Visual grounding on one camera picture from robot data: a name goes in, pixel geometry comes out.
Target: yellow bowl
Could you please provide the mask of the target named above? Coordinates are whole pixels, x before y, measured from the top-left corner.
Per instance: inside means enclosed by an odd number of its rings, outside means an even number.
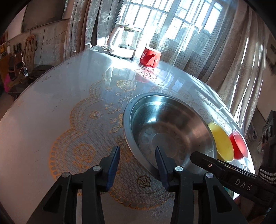
[[[234,159],[233,145],[226,132],[215,122],[208,124],[217,146],[217,158],[225,162],[231,162]]]

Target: red bowl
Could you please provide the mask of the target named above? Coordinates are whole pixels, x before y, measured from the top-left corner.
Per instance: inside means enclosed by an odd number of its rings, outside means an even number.
[[[229,138],[234,149],[234,159],[248,158],[248,148],[240,133],[234,129]]]

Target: silver bolt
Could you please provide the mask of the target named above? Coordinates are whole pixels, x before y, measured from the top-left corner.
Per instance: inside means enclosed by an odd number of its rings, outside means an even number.
[[[206,177],[208,177],[208,178],[213,178],[214,175],[213,175],[212,173],[207,173],[207,174],[206,174]]]
[[[62,174],[62,177],[69,177],[70,176],[70,173],[69,172],[64,172],[63,174]]]
[[[177,172],[181,172],[181,171],[183,171],[183,167],[177,166],[177,167],[175,167],[175,170],[176,170]]]
[[[101,167],[100,166],[93,166],[93,170],[94,171],[99,171],[99,170],[101,170]]]

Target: red cup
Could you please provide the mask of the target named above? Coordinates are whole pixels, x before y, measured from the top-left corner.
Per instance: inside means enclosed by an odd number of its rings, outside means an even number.
[[[140,58],[140,63],[144,66],[155,68],[160,61],[160,56],[160,51],[146,47]]]
[[[234,129],[229,138],[234,149],[234,159],[248,158],[247,145],[240,133]]]

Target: kettle lid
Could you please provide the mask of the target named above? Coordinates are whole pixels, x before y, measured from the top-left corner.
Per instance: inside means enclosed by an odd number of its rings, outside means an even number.
[[[132,27],[132,26],[130,26],[129,24],[127,24],[127,25],[120,24],[119,26],[120,26],[120,27],[123,26],[125,31],[131,31],[131,32],[133,32],[133,31],[141,32],[141,31],[142,31],[141,29]]]

